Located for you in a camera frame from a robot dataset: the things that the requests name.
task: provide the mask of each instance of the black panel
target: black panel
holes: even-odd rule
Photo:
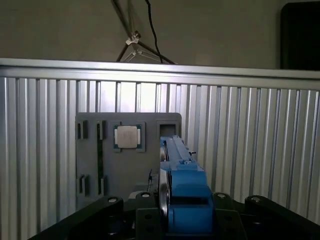
[[[288,3],[281,11],[281,68],[320,70],[320,1]]]

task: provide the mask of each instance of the aluminum panel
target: aluminum panel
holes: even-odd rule
[[[180,113],[213,191],[263,195],[320,224],[320,73],[32,62],[0,67],[1,239],[75,211],[77,112]]]
[[[1,239],[10,237],[10,167],[9,167],[9,109],[8,109],[8,79],[0,77],[0,223]]]

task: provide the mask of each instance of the bolt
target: bolt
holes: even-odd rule
[[[259,203],[261,201],[260,198],[258,198],[256,196],[252,197],[251,200],[256,202],[256,203]]]
[[[217,194],[217,196],[218,196],[219,198],[221,198],[221,199],[224,199],[224,198],[226,197],[226,195],[224,195],[224,194],[222,194],[222,193]]]
[[[109,203],[114,203],[116,201],[117,201],[117,199],[115,197],[111,197],[111,198],[108,199]]]

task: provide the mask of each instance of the beige wall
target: beige wall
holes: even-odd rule
[[[127,0],[120,2],[126,8]],[[150,2],[159,49],[174,62],[279,67],[280,10],[286,0]],[[144,0],[132,3],[141,40],[154,47],[147,5]],[[0,57],[115,61],[127,38],[110,0],[0,4]]]

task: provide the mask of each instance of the wire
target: wire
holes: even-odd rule
[[[154,25],[152,24],[151,4],[150,4],[149,0],[145,0],[145,2],[148,5],[148,17],[149,17],[149,23],[150,23],[150,27],[151,27],[151,30],[152,30],[152,34],[153,34],[153,37],[154,37],[154,46],[155,46],[156,51],[158,52],[158,55],[159,55],[159,58],[160,58],[160,62],[163,64],[164,62],[162,60],[162,56],[161,56],[159,48],[158,48],[158,40],[157,40],[156,31],[155,31]]]

